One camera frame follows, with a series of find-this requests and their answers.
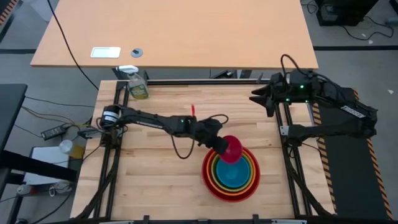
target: stacked bowls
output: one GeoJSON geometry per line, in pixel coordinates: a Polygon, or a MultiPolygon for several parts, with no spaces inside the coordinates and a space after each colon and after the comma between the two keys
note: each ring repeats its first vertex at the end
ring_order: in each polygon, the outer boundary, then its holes
{"type": "Polygon", "coordinates": [[[203,160],[201,173],[211,194],[226,202],[249,198],[260,183],[259,164],[246,148],[234,164],[226,163],[214,150],[210,150],[203,160]]]}

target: computer tower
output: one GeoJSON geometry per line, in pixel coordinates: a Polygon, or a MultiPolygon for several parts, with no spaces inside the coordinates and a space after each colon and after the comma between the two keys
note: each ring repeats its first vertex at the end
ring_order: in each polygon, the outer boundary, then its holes
{"type": "Polygon", "coordinates": [[[315,0],[320,26],[356,26],[378,0],[315,0]]]}

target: spray bottle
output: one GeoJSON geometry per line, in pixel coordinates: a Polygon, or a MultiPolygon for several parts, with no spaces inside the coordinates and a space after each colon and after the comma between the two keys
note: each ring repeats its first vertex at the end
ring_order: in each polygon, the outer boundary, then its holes
{"type": "Polygon", "coordinates": [[[138,68],[133,65],[123,65],[116,67],[117,71],[124,72],[129,78],[129,91],[137,100],[149,97],[148,87],[145,80],[137,74],[138,68]]]}

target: wooden table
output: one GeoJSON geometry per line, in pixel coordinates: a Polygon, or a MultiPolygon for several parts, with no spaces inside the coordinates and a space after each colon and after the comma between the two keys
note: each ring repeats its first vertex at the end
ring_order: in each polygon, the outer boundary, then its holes
{"type": "MultiPolygon", "coordinates": [[[[115,86],[116,81],[101,82],[94,120],[101,116],[104,106],[113,103],[115,86]]],[[[164,116],[190,114],[191,104],[195,105],[198,119],[227,114],[229,122],[221,129],[220,136],[232,134],[240,138],[259,162],[261,181],[254,195],[243,202],[220,201],[209,193],[201,178],[207,148],[195,146],[192,155],[181,160],[164,131],[130,124],[123,137],[112,219],[142,220],[143,215],[150,215],[152,220],[241,219],[252,218],[255,213],[260,218],[293,217],[277,121],[268,118],[263,107],[248,99],[251,91],[260,86],[150,86],[149,99],[129,100],[130,107],[164,116]]],[[[292,105],[291,113],[295,123],[311,125],[305,104],[292,105]]],[[[316,146],[314,139],[305,142],[316,146]]],[[[89,140],[86,154],[98,144],[99,139],[89,140]]],[[[181,155],[185,155],[191,140],[176,139],[176,144],[181,155]]],[[[308,188],[333,212],[319,152],[307,146],[299,150],[308,188]]],[[[103,154],[103,149],[99,149],[84,161],[71,217],[78,215],[96,192],[103,154]]]]}
{"type": "MultiPolygon", "coordinates": [[[[318,68],[298,0],[60,0],[55,13],[82,67],[261,70],[280,68],[289,54],[318,68]],[[90,58],[93,47],[122,50],[119,58],[90,58]],[[134,48],[143,56],[133,58],[134,48]]],[[[54,19],[31,65],[75,66],[54,19]]]]}

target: white spray nozzle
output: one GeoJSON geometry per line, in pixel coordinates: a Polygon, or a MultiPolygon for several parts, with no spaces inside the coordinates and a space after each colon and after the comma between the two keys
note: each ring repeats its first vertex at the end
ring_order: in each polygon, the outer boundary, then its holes
{"type": "Polygon", "coordinates": [[[133,74],[138,72],[138,68],[133,65],[121,65],[116,67],[117,71],[126,72],[127,74],[133,74]]]}

